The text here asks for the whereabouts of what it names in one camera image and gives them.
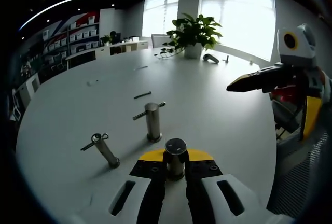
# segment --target metal pin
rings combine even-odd
[[[108,164],[111,168],[117,168],[120,165],[120,160],[116,158],[107,144],[105,143],[105,139],[108,139],[108,134],[104,133],[101,135],[100,133],[95,133],[91,137],[91,143],[83,147],[81,150],[87,150],[92,146],[95,146],[99,152],[103,155],[103,157],[108,161]]]
[[[180,180],[185,175],[184,153],[187,151],[186,142],[180,138],[173,138],[166,142],[167,178]]]
[[[166,106],[166,102],[162,102],[162,103],[159,104],[159,107],[163,107],[163,106]],[[144,111],[141,114],[138,114],[135,117],[133,117],[133,120],[138,120],[139,118],[142,118],[145,115],[146,115],[146,111]]]
[[[147,103],[145,108],[146,124],[147,124],[147,139],[151,142],[158,142],[161,140],[159,123],[159,105],[156,103]]]
[[[138,98],[141,98],[141,97],[143,97],[143,96],[149,95],[149,94],[152,94],[152,92],[149,91],[148,93],[143,93],[143,94],[137,95],[137,96],[134,97],[134,100],[136,100],[136,99],[138,99]]]

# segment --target chair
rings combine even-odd
[[[154,48],[164,47],[162,44],[169,43],[170,41],[172,41],[169,35],[164,35],[164,34],[152,34],[151,39],[152,39],[152,47]]]
[[[277,143],[274,183],[267,209],[298,217],[313,193],[327,180],[324,167],[332,145],[332,106],[324,105],[314,131],[301,144],[300,128]]]
[[[13,100],[13,109],[12,109],[12,115],[15,118],[15,121],[20,122],[21,119],[21,113],[19,111],[19,101],[16,98],[16,91],[15,89],[12,89],[12,100]]]

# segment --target stainless steel cylinder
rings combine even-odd
[[[184,153],[187,151],[187,144],[180,138],[173,138],[166,142],[167,152],[167,178],[180,180],[185,175]]]
[[[162,137],[159,123],[159,104],[147,103],[144,108],[147,124],[147,139],[151,142],[158,142]]]
[[[99,141],[95,142],[95,147],[99,150],[99,152],[104,156],[104,158],[108,161],[108,164],[111,168],[117,168],[120,165],[120,160],[116,158],[105,141],[100,139]]]

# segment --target window blinds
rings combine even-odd
[[[270,61],[275,34],[274,0],[201,0],[200,13],[223,27],[221,44]]]
[[[142,36],[166,34],[174,30],[173,19],[177,19],[178,0],[145,0]]]

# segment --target white round table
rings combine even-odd
[[[189,149],[211,154],[223,174],[235,176],[267,205],[276,159],[269,97],[260,90],[226,91],[238,76],[259,67],[235,57],[218,65],[186,60],[182,54],[158,60],[153,56],[157,51],[133,51],[80,65],[36,92],[22,119],[16,154],[32,192],[56,219],[79,213],[92,201],[108,209],[108,195],[123,184],[138,158],[164,148],[174,137],[185,140]],[[152,94],[133,99],[148,91]],[[145,118],[132,117],[146,103],[163,101],[163,138],[151,144],[145,141]],[[95,147],[80,150],[93,133],[104,132],[121,161],[115,170]],[[165,187],[159,223],[190,223],[185,180],[168,181]]]

